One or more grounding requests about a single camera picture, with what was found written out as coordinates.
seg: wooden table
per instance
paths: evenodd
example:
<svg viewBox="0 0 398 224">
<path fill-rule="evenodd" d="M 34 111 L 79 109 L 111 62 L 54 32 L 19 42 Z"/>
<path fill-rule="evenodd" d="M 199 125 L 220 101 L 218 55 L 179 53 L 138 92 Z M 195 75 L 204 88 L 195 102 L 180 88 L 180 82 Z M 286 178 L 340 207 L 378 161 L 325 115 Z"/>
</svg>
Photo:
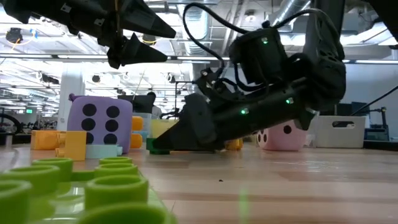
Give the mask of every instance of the wooden table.
<svg viewBox="0 0 398 224">
<path fill-rule="evenodd" d="M 180 224 L 239 222 L 239 194 L 247 192 L 246 223 L 398 223 L 398 153 L 361 149 L 303 149 L 217 154 L 129 153 Z M 0 149 L 0 170 L 26 166 L 53 151 Z M 97 160 L 76 162 L 92 169 Z"/>
</svg>

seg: blue block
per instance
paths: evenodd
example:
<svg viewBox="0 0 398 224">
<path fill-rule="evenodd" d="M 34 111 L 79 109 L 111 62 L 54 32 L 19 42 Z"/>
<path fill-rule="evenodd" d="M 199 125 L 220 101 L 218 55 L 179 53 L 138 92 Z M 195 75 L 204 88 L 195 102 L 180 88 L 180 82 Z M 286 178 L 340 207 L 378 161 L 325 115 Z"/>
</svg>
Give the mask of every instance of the blue block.
<svg viewBox="0 0 398 224">
<path fill-rule="evenodd" d="M 86 145 L 86 159 L 116 157 L 120 156 L 122 151 L 122 147 L 118 145 Z"/>
</svg>

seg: orange toy block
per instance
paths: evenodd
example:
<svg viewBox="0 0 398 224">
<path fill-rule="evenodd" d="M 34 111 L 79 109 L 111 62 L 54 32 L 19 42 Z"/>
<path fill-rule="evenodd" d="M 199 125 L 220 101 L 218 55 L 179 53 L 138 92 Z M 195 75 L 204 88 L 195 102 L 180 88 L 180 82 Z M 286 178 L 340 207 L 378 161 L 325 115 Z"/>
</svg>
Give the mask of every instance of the orange toy block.
<svg viewBox="0 0 398 224">
<path fill-rule="evenodd" d="M 144 118 L 140 116 L 133 116 L 131 120 L 131 130 L 141 131 L 144 128 Z"/>
<path fill-rule="evenodd" d="M 130 149 L 139 149 L 142 146 L 142 136 L 140 134 L 131 134 Z"/>
<path fill-rule="evenodd" d="M 31 150 L 54 150 L 59 147 L 57 134 L 60 131 L 32 131 Z"/>
<path fill-rule="evenodd" d="M 225 142 L 225 149 L 230 151 L 239 151 L 243 147 L 243 139 L 235 139 Z"/>
<path fill-rule="evenodd" d="M 85 131 L 65 131 L 64 157 L 74 161 L 84 161 L 86 159 L 86 132 Z"/>
</svg>

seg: green plastic cup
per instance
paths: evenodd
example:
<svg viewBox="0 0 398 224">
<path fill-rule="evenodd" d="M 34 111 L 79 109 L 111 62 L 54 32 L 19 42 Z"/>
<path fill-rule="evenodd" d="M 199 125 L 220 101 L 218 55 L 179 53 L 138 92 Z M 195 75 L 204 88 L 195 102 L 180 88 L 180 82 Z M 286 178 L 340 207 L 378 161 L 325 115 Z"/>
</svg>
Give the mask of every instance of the green plastic cup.
<svg viewBox="0 0 398 224">
<path fill-rule="evenodd" d="M 25 180 L 32 184 L 34 195 L 50 194 L 57 190 L 60 169 L 56 166 L 31 166 L 6 170 L 0 180 Z"/>
<path fill-rule="evenodd" d="M 143 203 L 108 205 L 86 213 L 78 224 L 177 224 L 176 218 L 166 209 Z"/>
<path fill-rule="evenodd" d="M 123 202 L 148 201 L 148 181 L 138 175 L 95 178 L 85 187 L 86 210 Z"/>
<path fill-rule="evenodd" d="M 25 224 L 29 216 L 32 185 L 23 180 L 0 181 L 0 222 Z"/>
<path fill-rule="evenodd" d="M 89 181 L 94 179 L 93 170 L 78 170 L 72 172 L 72 181 Z"/>
<path fill-rule="evenodd" d="M 138 175 L 138 168 L 134 164 L 115 163 L 99 165 L 94 170 L 95 178 L 109 175 Z"/>
<path fill-rule="evenodd" d="M 100 165 L 111 163 L 132 163 L 132 159 L 129 157 L 108 157 L 99 160 Z"/>
<path fill-rule="evenodd" d="M 60 181 L 71 181 L 73 160 L 69 158 L 37 159 L 32 161 L 32 165 L 52 165 L 60 169 Z"/>
</svg>

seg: green toy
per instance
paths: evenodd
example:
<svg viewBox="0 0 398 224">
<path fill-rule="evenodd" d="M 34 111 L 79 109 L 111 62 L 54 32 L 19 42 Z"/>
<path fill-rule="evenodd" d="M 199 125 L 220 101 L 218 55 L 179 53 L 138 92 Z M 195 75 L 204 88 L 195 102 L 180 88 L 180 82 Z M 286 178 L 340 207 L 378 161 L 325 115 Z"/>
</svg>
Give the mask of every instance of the green toy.
<svg viewBox="0 0 398 224">
<path fill-rule="evenodd" d="M 72 171 L 67 158 L 41 159 L 0 174 L 0 223 L 177 224 L 128 157 Z"/>
</svg>

